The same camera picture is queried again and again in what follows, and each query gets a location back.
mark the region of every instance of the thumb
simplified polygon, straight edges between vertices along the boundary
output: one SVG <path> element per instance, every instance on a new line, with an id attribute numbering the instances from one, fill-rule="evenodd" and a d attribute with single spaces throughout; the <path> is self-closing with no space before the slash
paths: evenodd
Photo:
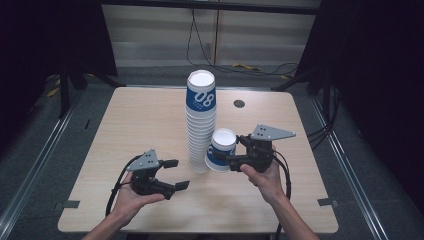
<path id="1" fill-rule="evenodd" d="M 258 174 L 258 172 L 256 172 L 256 170 L 253 167 L 247 164 L 243 164 L 240 166 L 240 170 L 244 174 L 246 174 L 246 176 L 249 177 L 249 181 L 252 182 L 253 184 L 256 185 L 259 182 L 259 179 L 261 176 Z"/>
<path id="2" fill-rule="evenodd" d="M 147 204 L 160 202 L 164 199 L 165 199 L 165 197 L 162 194 L 155 193 L 155 194 L 146 195 L 146 196 L 143 196 L 142 198 L 140 198 L 139 204 L 141 206 L 144 206 L 144 205 L 147 205 Z"/>

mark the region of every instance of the stacked paper cup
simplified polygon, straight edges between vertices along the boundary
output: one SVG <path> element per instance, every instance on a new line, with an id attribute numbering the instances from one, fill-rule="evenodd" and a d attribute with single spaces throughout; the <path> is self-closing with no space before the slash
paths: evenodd
<path id="1" fill-rule="evenodd" d="M 196 173 L 209 170 L 205 154 L 215 129 L 215 77 L 206 70 L 192 72 L 187 80 L 186 117 L 190 167 Z"/>

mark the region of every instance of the finger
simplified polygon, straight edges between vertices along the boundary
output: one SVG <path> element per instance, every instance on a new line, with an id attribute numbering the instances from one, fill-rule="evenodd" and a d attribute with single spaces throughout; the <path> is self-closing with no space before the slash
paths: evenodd
<path id="1" fill-rule="evenodd" d="M 249 179 L 254 179 L 254 176 L 257 174 L 256 170 L 247 164 L 241 165 L 240 170 L 244 174 L 246 174 L 249 177 Z"/>
<path id="2" fill-rule="evenodd" d="M 280 165 L 278 164 L 278 162 L 277 161 L 275 161 L 275 159 L 274 160 L 272 160 L 272 163 L 271 163 L 271 166 L 270 166 L 270 168 L 272 167 L 272 168 L 278 168 Z"/>
<path id="3" fill-rule="evenodd" d="M 257 186 L 261 176 L 253 167 L 243 164 L 240 166 L 240 170 L 249 177 L 249 181 L 253 183 L 253 185 Z"/>
<path id="4" fill-rule="evenodd" d="M 124 180 L 122 180 L 121 184 L 131 182 L 131 177 L 132 177 L 132 172 L 128 172 Z"/>
<path id="5" fill-rule="evenodd" d="M 120 189 L 120 190 L 122 190 L 122 189 L 126 189 L 126 190 L 130 190 L 130 191 L 132 191 L 132 188 L 131 188 L 130 186 L 128 186 L 128 184 L 122 185 L 119 189 Z"/>
<path id="6" fill-rule="evenodd" d="M 165 197 L 162 194 L 155 193 L 155 194 L 146 195 L 140 198 L 140 204 L 144 206 L 147 204 L 163 201 L 164 199 Z"/>

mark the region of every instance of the white wall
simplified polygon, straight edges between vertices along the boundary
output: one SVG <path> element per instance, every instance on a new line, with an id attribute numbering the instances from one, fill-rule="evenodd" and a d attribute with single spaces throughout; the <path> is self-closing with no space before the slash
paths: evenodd
<path id="1" fill-rule="evenodd" d="M 320 3 L 319 0 L 229 2 L 307 7 L 317 7 Z M 103 12 L 117 67 L 189 65 L 186 50 L 191 10 L 104 5 Z M 314 16 L 195 10 L 195 19 L 211 62 L 278 65 L 300 60 Z M 207 63 L 195 31 L 189 58 L 195 63 Z"/>

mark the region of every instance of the black stand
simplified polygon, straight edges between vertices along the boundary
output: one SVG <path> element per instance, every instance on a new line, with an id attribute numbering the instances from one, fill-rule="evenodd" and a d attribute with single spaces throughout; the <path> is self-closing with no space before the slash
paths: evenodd
<path id="1" fill-rule="evenodd" d="M 75 89 L 84 90 L 87 87 L 83 73 L 90 73 L 98 79 L 109 84 L 112 87 L 126 87 L 125 84 L 118 83 L 106 75 L 100 74 L 96 69 L 73 59 L 66 59 L 61 66 L 60 72 L 60 94 L 61 94 L 61 111 L 60 118 L 62 118 L 69 110 L 69 83 L 70 80 Z"/>
<path id="2" fill-rule="evenodd" d="M 312 78 L 322 78 L 322 81 L 311 81 Z M 287 90 L 289 87 L 295 85 L 296 83 L 300 83 L 300 82 L 321 82 L 322 86 L 314 86 L 314 89 L 310 91 L 309 94 L 310 95 L 315 95 L 317 90 L 319 88 L 323 88 L 323 115 L 325 117 L 325 120 L 330 121 L 330 98 L 331 98 L 331 85 L 332 85 L 332 80 L 331 80 L 331 75 L 330 75 L 330 71 L 322 66 L 319 67 L 314 67 L 304 73 L 299 74 L 298 76 L 293 77 L 290 81 L 278 86 L 278 87 L 273 87 L 271 88 L 272 91 L 277 91 L 277 92 L 284 92 L 285 90 Z"/>

